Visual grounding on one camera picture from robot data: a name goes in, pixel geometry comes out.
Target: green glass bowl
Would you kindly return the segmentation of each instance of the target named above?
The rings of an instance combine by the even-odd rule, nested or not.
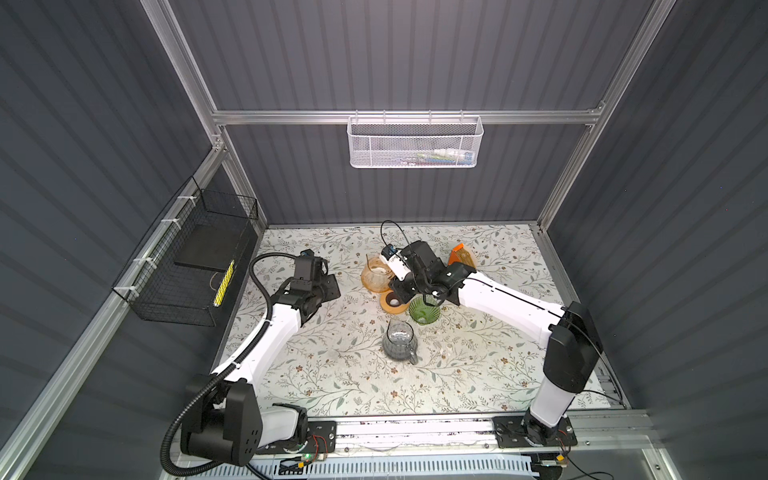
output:
[[[427,296],[427,302],[432,305],[437,304],[437,300],[433,296]],[[414,322],[419,325],[429,325],[434,323],[440,318],[440,307],[430,306],[424,304],[424,299],[421,295],[413,297],[410,305],[408,305],[408,314],[411,316]]]

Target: yellow marker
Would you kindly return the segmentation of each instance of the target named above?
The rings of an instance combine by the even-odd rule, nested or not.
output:
[[[216,292],[216,298],[214,299],[214,306],[221,306],[221,302],[224,300],[224,294],[227,292],[227,287],[230,285],[230,280],[232,280],[232,273],[235,270],[235,261],[232,260],[230,262],[230,267],[227,269],[227,272],[224,274],[224,279],[221,280],[221,285],[219,285],[219,290]]]

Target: wire basket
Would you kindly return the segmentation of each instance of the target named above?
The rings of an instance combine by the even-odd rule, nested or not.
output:
[[[477,165],[480,117],[352,116],[346,125],[355,168],[471,168]]]
[[[143,320],[202,326],[228,321],[256,246],[257,211],[255,198],[197,189],[175,218],[160,220],[167,226],[155,248],[136,258],[141,247],[137,248],[125,265],[118,278],[135,262],[141,264],[132,283],[116,283],[113,290]],[[213,227],[237,238],[225,273],[176,263],[197,226]]]

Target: black mounting plate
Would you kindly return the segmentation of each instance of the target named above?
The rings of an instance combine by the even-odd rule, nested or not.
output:
[[[522,426],[523,415],[506,415],[493,417],[493,433],[496,436],[496,442],[500,449],[519,449],[524,447],[538,446],[532,445],[527,439],[525,428]],[[568,417],[560,419],[558,430],[564,432],[558,433],[558,437],[547,442],[545,447],[573,447],[578,445],[576,434]]]
[[[298,445],[292,442],[286,442],[280,440],[278,442],[270,443],[264,447],[256,450],[254,455],[275,455],[283,453],[314,453],[316,451],[315,440],[312,435],[323,437],[328,443],[328,450],[326,451],[325,442],[319,441],[320,453],[332,453],[336,450],[336,422],[311,422],[307,427],[306,442],[298,449]]]

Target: floral tablecloth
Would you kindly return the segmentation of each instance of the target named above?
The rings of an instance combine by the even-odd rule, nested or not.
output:
[[[478,269],[511,288],[561,303],[527,225],[403,227],[410,241],[429,242],[446,263],[463,242],[478,259]],[[395,227],[388,241],[403,246]],[[378,227],[267,230],[260,253],[298,254],[311,248],[329,261],[342,296],[324,304],[278,355],[259,389],[259,401],[305,406],[312,416],[386,415],[433,412],[525,410],[543,376],[544,352],[512,326],[489,315],[444,304],[437,322],[420,326],[408,313],[419,340],[419,362],[385,356],[381,339],[389,321],[379,295],[360,283],[366,253],[381,251]],[[289,276],[288,259],[257,264],[258,278],[273,292]],[[264,301],[249,281],[227,340],[229,356],[263,315]],[[587,389],[602,391],[592,374]],[[585,392],[572,408],[607,408],[607,401]]]

